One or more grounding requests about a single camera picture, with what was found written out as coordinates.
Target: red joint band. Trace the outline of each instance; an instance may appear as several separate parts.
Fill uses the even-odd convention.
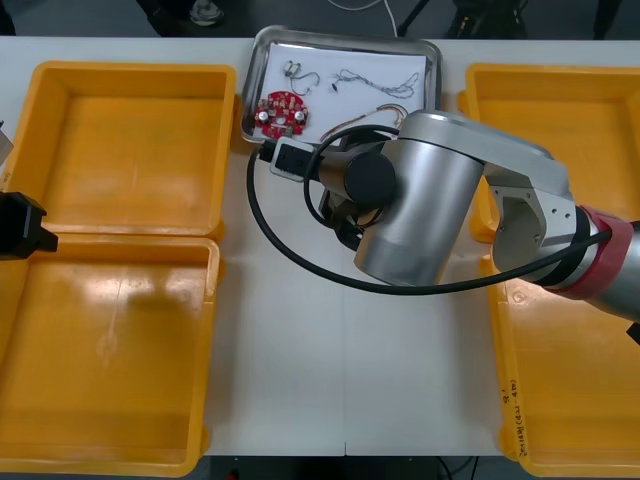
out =
[[[629,222],[591,207],[582,208],[599,231],[611,230],[611,238],[598,247],[598,253],[587,272],[573,285],[554,293],[573,300],[593,298],[606,289],[622,268],[633,237]]]

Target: robot end effector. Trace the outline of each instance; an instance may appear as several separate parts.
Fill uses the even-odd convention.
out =
[[[0,166],[11,149],[11,142],[0,131]],[[38,202],[26,195],[0,191],[0,260],[24,259],[36,250],[55,252],[58,237],[41,225],[46,214]]]

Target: floor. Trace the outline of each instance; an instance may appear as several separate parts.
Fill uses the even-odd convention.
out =
[[[391,8],[400,23],[416,0],[390,0]],[[18,35],[42,36],[100,36],[100,37],[155,37],[157,33],[135,0],[4,0],[12,14]],[[365,0],[342,0],[343,4],[357,6]],[[389,18],[382,5],[363,12],[346,12],[331,6],[326,0],[219,0],[226,13],[224,24],[201,28],[184,22],[191,36],[254,36],[260,29],[282,24],[337,33],[390,35]],[[532,0],[524,13],[531,39],[586,40],[592,35],[596,0]],[[440,38],[447,30],[455,9],[451,0],[432,0],[414,22],[408,36],[413,38]],[[623,2],[616,21],[608,35],[611,40],[639,39],[637,18],[640,2]],[[453,471],[466,458],[445,458]],[[435,479],[432,458],[400,458],[389,460],[397,468],[395,478]],[[294,472],[300,461],[293,459],[260,459],[214,457],[203,459],[189,480],[222,480],[233,468],[238,468],[243,480],[293,480],[294,478],[341,478],[330,476],[299,476]],[[457,479],[470,478],[472,462],[454,475]],[[39,475],[0,475],[0,480],[35,480]],[[382,476],[369,476],[372,480]],[[502,457],[480,459],[476,480],[524,480],[531,478],[517,463]]]
[[[157,36],[135,0],[4,0],[18,35],[153,37]],[[288,25],[327,32],[390,35],[382,4],[346,12],[327,0],[217,0],[225,11],[222,25],[202,28],[184,22],[190,36],[250,37],[268,25]],[[341,0],[358,6],[367,0]],[[417,0],[389,0],[400,23]],[[597,0],[531,0],[524,11],[531,39],[586,40],[592,36]],[[432,0],[409,29],[413,38],[441,38],[453,18],[451,0]],[[608,36],[640,38],[640,2],[622,3]]]

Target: black cap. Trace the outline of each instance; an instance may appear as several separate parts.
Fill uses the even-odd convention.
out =
[[[358,208],[382,208],[396,193],[396,171],[381,153],[363,152],[351,159],[344,173],[344,189]]]

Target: white paper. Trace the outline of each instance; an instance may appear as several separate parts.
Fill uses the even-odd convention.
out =
[[[287,62],[299,63],[301,69],[297,76],[309,72],[320,75],[320,84],[314,75],[302,80],[294,80],[294,88],[304,92],[312,90],[302,97],[309,109],[309,121],[302,135],[296,140],[320,143],[320,137],[342,122],[375,110],[377,107],[395,103],[409,113],[424,108],[424,78],[427,60],[420,55],[387,55],[379,53],[346,52],[339,50],[320,50],[292,45],[271,45],[269,60],[265,72],[260,98],[267,98],[272,92],[291,91],[289,79],[284,76]],[[336,74],[348,69],[368,80],[385,87],[396,87],[404,83],[414,73],[418,80],[413,86],[415,93],[409,98],[396,98],[376,90],[361,82],[339,82],[336,93],[331,84]],[[352,125],[377,124],[394,126],[397,115],[393,111],[376,112]],[[254,129],[254,135],[266,138],[260,128]]]

